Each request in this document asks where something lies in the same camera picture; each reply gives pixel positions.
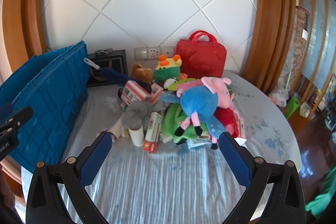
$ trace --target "metal screw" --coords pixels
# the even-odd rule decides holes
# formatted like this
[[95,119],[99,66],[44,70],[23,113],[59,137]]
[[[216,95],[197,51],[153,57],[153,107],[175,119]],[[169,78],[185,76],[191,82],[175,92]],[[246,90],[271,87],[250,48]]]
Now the metal screw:
[[292,162],[291,160],[287,161],[287,165],[289,167],[294,167],[295,166],[294,162]]
[[43,162],[43,161],[39,161],[39,162],[37,163],[36,166],[40,168],[40,167],[42,167],[43,165],[44,165],[44,162]]
[[72,163],[74,163],[75,161],[76,161],[76,158],[75,158],[75,157],[70,157],[70,158],[68,158],[67,163],[72,164]]
[[262,157],[256,157],[255,159],[255,162],[258,163],[258,164],[262,164],[264,163],[264,159]]

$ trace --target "black plush foot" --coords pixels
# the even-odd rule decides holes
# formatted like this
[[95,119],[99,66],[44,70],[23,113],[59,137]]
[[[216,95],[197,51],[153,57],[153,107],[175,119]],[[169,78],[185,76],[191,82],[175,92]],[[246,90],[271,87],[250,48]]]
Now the black plush foot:
[[200,126],[195,127],[195,132],[197,136],[201,136],[203,133],[203,130]]
[[179,142],[177,142],[176,144],[179,145],[179,144],[183,144],[187,141],[186,138],[181,138],[181,140]]
[[211,149],[216,150],[218,148],[218,145],[216,143],[211,144]]
[[175,136],[181,137],[184,133],[184,129],[182,127],[179,127],[178,129],[175,130]]

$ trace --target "red plush toy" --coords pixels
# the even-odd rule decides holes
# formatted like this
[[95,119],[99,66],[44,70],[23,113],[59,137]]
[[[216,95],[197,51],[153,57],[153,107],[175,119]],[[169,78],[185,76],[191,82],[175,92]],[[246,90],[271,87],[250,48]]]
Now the red plush toy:
[[235,115],[232,109],[217,107],[214,116],[225,126],[232,137],[239,137]]

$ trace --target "white brush handle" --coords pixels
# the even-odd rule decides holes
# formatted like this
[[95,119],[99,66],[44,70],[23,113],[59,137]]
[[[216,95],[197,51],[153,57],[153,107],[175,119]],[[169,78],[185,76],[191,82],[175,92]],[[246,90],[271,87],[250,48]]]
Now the white brush handle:
[[95,68],[95,69],[99,69],[100,68],[96,63],[92,62],[90,59],[88,59],[86,57],[84,58],[84,62],[86,64],[90,65],[91,67]]

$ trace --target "electrical outlet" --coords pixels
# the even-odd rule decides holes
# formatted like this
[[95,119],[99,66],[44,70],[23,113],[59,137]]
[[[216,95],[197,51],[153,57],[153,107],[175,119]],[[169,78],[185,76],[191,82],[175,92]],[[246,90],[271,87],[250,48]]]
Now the electrical outlet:
[[161,55],[160,47],[149,47],[147,48],[148,60],[157,60]]
[[134,60],[141,61],[147,60],[147,48],[135,48],[134,49]]
[[168,58],[173,58],[175,54],[175,47],[174,46],[161,47],[161,54],[167,56]]

